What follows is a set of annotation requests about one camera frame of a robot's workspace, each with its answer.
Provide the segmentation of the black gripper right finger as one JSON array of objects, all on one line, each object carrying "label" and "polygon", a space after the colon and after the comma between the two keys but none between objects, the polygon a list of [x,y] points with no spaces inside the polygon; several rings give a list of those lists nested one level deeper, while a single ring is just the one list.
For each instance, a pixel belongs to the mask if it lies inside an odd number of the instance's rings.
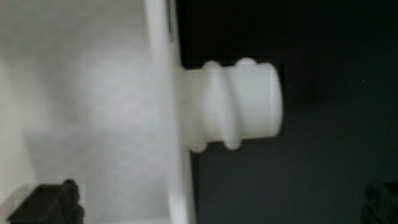
[{"label": "black gripper right finger", "polygon": [[368,185],[361,224],[398,224],[398,182],[373,182]]}]

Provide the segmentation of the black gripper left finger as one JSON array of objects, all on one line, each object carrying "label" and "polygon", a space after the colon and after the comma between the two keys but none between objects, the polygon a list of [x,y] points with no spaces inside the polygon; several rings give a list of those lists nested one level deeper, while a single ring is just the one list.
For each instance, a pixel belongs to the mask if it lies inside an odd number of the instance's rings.
[{"label": "black gripper left finger", "polygon": [[15,209],[11,224],[84,224],[80,188],[73,179],[61,184],[41,184]]}]

